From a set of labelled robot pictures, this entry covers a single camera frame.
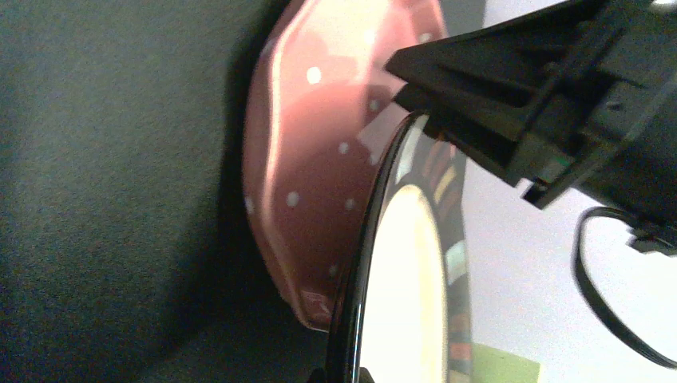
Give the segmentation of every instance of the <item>cable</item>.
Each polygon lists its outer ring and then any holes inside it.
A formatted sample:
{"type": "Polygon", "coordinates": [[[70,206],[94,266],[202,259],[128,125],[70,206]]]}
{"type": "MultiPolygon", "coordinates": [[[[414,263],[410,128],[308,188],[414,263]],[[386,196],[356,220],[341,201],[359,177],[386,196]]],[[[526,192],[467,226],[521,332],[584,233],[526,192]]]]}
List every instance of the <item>cable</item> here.
{"type": "Polygon", "coordinates": [[[637,218],[630,215],[626,211],[612,209],[610,207],[595,207],[586,211],[578,223],[576,229],[576,243],[574,243],[576,255],[574,257],[574,275],[580,293],[583,295],[586,303],[604,326],[612,332],[618,339],[625,343],[628,347],[642,355],[646,359],[653,361],[657,365],[666,367],[668,369],[677,369],[677,361],[673,361],[665,355],[659,353],[645,341],[632,332],[616,314],[609,308],[604,299],[600,296],[595,286],[592,284],[590,276],[585,270],[583,262],[582,239],[583,230],[586,222],[591,218],[613,218],[627,223],[630,226],[635,226],[637,218]]]}

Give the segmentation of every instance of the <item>white background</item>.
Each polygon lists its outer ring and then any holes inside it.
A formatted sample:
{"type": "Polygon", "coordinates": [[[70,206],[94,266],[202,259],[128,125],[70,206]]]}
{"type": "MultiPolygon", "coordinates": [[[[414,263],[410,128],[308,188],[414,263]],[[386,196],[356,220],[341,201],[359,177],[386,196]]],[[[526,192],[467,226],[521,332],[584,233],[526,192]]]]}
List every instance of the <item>white background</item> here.
{"type": "MultiPolygon", "coordinates": [[[[553,1],[488,0],[485,26],[553,1]]],[[[469,164],[463,206],[470,257],[473,340],[540,362],[543,382],[677,382],[614,338],[578,293],[572,241],[582,211],[597,203],[570,191],[546,211],[469,164]]],[[[589,227],[593,281],[621,318],[659,351],[677,358],[677,259],[640,255],[610,219],[589,227]]]]}

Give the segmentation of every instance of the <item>black plastic part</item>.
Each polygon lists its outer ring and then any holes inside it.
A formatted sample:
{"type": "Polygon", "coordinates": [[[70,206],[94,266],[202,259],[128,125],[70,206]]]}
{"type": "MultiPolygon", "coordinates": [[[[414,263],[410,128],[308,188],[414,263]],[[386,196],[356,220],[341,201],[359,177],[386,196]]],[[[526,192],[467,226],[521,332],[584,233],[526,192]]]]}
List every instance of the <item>black plastic part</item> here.
{"type": "Polygon", "coordinates": [[[579,188],[653,223],[647,248],[677,243],[677,13],[573,0],[401,49],[386,69],[408,82],[396,102],[506,183],[531,180],[534,206],[579,188]]]}

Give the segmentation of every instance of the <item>pink plate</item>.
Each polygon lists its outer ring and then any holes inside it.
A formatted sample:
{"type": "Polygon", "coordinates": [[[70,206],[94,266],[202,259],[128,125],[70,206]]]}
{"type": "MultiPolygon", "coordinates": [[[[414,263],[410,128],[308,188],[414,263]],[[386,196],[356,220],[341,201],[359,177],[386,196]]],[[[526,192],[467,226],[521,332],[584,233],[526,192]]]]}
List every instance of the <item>pink plate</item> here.
{"type": "Polygon", "coordinates": [[[383,71],[397,49],[446,37],[437,0],[294,0],[251,83],[243,187],[274,283],[327,330],[382,155],[407,112],[383,71]]]}

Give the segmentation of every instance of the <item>green object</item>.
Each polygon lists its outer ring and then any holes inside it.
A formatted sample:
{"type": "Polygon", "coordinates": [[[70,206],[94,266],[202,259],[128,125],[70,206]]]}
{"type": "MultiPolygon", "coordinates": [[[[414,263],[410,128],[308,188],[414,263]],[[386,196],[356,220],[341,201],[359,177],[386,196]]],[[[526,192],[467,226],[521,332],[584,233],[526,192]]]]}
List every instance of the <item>green object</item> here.
{"type": "Polygon", "coordinates": [[[473,344],[473,383],[538,383],[541,373],[540,363],[473,344]]]}

